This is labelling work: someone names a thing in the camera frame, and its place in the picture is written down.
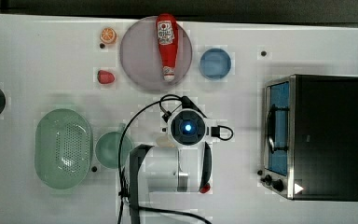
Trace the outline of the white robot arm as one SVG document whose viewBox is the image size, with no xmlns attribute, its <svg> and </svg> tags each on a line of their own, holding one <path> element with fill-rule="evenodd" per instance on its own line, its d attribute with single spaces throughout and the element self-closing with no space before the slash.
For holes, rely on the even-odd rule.
<svg viewBox="0 0 358 224">
<path fill-rule="evenodd" d="M 124 177 L 131 224 L 212 224 L 190 211 L 159 208 L 150 195 L 200 193 L 210 185 L 214 125 L 195 109 L 181 109 L 167 121 L 168 146 L 141 144 L 130 152 Z"/>
</svg>

